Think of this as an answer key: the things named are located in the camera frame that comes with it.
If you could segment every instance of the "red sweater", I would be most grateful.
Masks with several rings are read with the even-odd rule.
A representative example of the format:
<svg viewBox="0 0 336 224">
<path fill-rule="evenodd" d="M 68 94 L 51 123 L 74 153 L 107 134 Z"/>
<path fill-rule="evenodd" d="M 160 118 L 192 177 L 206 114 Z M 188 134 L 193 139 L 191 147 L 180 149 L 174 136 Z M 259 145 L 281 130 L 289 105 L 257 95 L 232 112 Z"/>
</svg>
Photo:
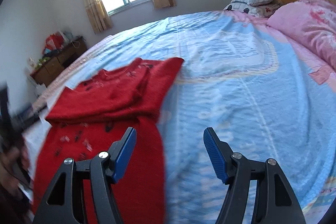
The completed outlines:
<svg viewBox="0 0 336 224">
<path fill-rule="evenodd" d="M 52 128 L 37 161 L 33 211 L 65 158 L 91 159 L 134 127 L 137 143 L 113 193 L 125 224 L 163 224 L 164 156 L 155 124 L 182 63 L 137 58 L 126 67 L 101 70 L 75 90 L 65 88 L 46 118 Z M 97 223 L 89 182 L 84 190 L 89 224 Z"/>
</svg>

